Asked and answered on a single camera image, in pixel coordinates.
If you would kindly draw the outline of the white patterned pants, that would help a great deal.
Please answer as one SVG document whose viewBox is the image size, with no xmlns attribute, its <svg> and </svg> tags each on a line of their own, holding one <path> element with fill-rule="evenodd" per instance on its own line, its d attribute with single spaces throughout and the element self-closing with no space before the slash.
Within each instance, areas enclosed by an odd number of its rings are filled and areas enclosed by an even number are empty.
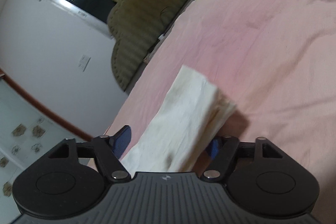
<svg viewBox="0 0 336 224">
<path fill-rule="evenodd" d="M 155 117 L 122 164 L 136 172 L 188 172 L 236 105 L 201 73 L 181 67 Z"/>
</svg>

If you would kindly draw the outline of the white floral wardrobe door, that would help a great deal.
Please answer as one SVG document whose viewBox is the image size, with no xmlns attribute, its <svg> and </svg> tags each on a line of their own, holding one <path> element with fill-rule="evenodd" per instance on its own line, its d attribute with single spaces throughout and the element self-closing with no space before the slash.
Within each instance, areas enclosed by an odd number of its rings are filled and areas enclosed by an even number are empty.
<svg viewBox="0 0 336 224">
<path fill-rule="evenodd" d="M 14 180 L 63 139 L 82 141 L 1 80 L 1 223 L 20 215 L 11 192 Z"/>
</svg>

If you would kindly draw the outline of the pink bed sheet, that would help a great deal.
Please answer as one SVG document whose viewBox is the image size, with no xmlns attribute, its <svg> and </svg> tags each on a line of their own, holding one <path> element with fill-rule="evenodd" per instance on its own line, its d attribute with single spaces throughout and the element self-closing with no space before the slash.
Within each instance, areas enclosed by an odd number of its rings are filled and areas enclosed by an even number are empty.
<svg viewBox="0 0 336 224">
<path fill-rule="evenodd" d="M 319 182 L 314 216 L 335 223 L 335 0 L 196 0 L 106 133 L 130 125 L 137 143 L 182 65 L 236 103 L 220 134 L 280 147 Z"/>
</svg>

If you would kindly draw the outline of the brown wooden wardrobe frame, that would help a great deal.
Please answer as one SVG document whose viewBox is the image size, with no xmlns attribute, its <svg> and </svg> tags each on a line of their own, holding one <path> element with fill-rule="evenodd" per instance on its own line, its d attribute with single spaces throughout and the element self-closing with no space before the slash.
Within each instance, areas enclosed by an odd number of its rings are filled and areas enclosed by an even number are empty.
<svg viewBox="0 0 336 224">
<path fill-rule="evenodd" d="M 38 109 L 42 114 L 49 117 L 51 120 L 56 122 L 58 125 L 67 129 L 74 135 L 82 138 L 85 141 L 90 141 L 93 137 L 89 134 L 85 133 L 81 129 L 77 128 L 75 125 L 63 119 L 58 114 L 52 112 L 45 105 L 41 104 L 38 100 L 36 100 L 33 96 L 31 96 L 28 92 L 25 91 L 19 84 L 17 84 L 13 79 L 11 79 L 2 69 L 1 69 L 1 80 L 4 80 L 11 88 L 13 88 L 23 99 L 25 99 L 28 103 L 33 105 L 36 109 Z"/>
</svg>

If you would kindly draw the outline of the white wall switch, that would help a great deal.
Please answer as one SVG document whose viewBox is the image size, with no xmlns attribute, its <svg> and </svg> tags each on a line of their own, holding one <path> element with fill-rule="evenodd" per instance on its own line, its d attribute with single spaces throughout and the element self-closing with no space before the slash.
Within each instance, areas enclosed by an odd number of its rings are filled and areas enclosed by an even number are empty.
<svg viewBox="0 0 336 224">
<path fill-rule="evenodd" d="M 87 56 L 87 55 L 82 55 L 82 57 L 79 60 L 78 63 L 78 68 L 84 72 L 87 68 L 87 65 L 89 63 L 89 61 L 91 60 L 91 57 Z"/>
</svg>

